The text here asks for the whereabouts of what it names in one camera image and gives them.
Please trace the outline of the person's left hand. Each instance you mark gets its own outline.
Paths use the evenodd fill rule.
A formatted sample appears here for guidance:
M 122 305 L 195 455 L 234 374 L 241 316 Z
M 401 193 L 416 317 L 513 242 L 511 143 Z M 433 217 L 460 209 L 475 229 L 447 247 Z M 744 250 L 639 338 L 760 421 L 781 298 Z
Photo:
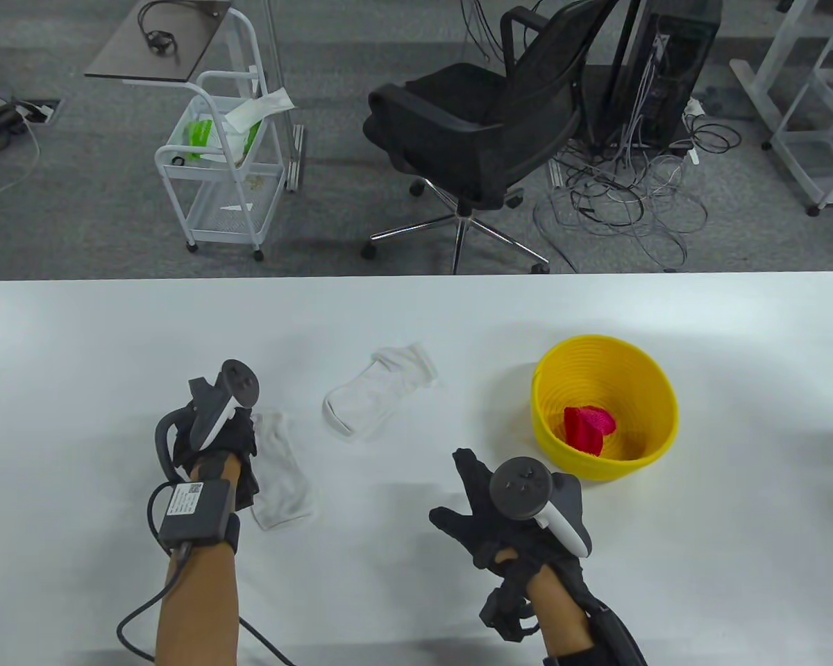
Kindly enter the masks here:
M 235 415 L 226 421 L 213 442 L 198 451 L 192 444 L 195 416 L 192 404 L 175 413 L 172 425 L 176 435 L 170 454 L 173 469 L 182 468 L 189 478 L 197 480 L 222 479 L 226 463 L 236 462 L 239 464 L 239 475 L 235 482 L 235 510 L 252 507 L 259 485 L 252 466 L 252 458 L 257 456 L 258 450 L 251 410 L 236 409 Z

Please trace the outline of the person's right hand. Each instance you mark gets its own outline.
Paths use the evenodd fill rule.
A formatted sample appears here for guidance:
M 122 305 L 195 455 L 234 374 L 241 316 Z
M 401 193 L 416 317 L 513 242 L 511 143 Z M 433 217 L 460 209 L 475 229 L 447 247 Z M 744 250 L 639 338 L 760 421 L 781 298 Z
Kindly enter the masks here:
M 535 519 L 513 520 L 500 513 L 491 500 L 491 472 L 480 462 L 470 448 L 458 448 L 453 453 L 457 473 L 463 482 L 471 514 L 463 515 L 438 506 L 429 514 L 429 521 L 464 546 L 480 569 L 489 569 L 499 577 L 505 577 L 505 562 L 496 561 L 503 550 L 513 549 L 512 562 L 526 558 L 530 569 L 537 573 L 542 565 L 549 565 L 563 580 L 566 577 L 584 577 L 584 571 L 575 557 L 556 539 L 549 529 L 543 529 Z

